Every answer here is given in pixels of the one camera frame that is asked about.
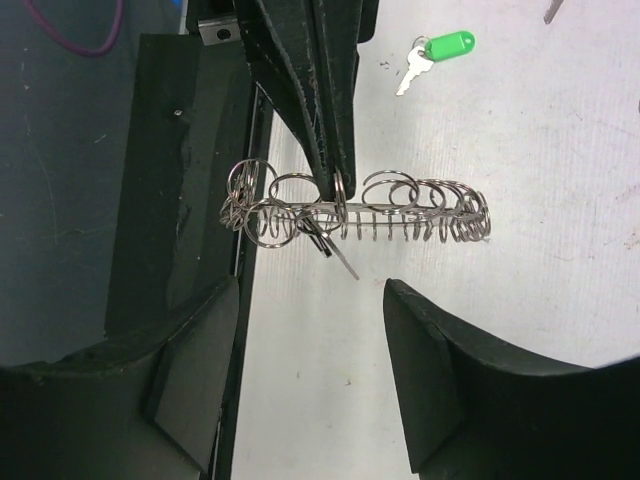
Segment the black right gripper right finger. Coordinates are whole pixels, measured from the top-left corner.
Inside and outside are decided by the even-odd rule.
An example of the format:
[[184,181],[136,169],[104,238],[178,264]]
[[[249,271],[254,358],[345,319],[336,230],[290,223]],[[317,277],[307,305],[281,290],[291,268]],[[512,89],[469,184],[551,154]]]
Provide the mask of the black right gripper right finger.
[[508,343],[390,279],[384,326],[422,479],[635,479],[639,362],[598,368]]

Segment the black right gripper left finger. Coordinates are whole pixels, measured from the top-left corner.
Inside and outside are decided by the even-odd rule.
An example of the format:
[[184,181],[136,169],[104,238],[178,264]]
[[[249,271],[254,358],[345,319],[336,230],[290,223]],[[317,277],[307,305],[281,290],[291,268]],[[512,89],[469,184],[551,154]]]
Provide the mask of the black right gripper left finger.
[[207,479],[236,333],[227,278],[165,320],[1,371],[5,479]]

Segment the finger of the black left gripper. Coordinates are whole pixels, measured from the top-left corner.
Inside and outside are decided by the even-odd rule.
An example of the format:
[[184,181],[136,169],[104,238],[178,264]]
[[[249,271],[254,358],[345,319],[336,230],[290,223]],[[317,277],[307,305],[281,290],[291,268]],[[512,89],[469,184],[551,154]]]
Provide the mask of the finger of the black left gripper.
[[310,162],[321,198],[334,200],[342,179],[345,196],[356,186],[354,92],[359,65],[357,47],[375,33],[378,2],[312,1],[315,93],[319,99],[321,127],[315,143],[319,158]]
[[299,142],[323,199],[333,161],[321,93],[319,43],[310,1],[236,1],[252,79]]

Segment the metal key ring disc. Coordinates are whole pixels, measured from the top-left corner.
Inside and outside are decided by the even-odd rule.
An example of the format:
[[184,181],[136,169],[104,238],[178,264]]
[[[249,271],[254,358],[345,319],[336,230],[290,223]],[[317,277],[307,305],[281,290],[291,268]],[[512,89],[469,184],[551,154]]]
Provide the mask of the metal key ring disc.
[[485,196],[457,181],[380,170],[364,180],[359,199],[336,202],[286,199],[296,182],[316,184],[310,174],[279,174],[264,160],[239,162],[226,181],[221,224],[265,249],[282,248],[302,236],[319,246],[332,237],[350,236],[475,243],[488,240],[492,231]]

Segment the black tag with white label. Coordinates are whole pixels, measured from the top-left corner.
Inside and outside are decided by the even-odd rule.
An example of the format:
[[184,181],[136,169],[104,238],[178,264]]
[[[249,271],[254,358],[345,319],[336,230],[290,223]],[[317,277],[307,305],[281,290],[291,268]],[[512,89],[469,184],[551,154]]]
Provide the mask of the black tag with white label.
[[360,279],[355,269],[350,265],[344,254],[330,238],[330,235],[319,226],[318,222],[312,217],[311,214],[300,214],[296,218],[296,225],[298,230],[301,233],[307,235],[312,240],[316,248],[326,258],[336,256],[355,280]]

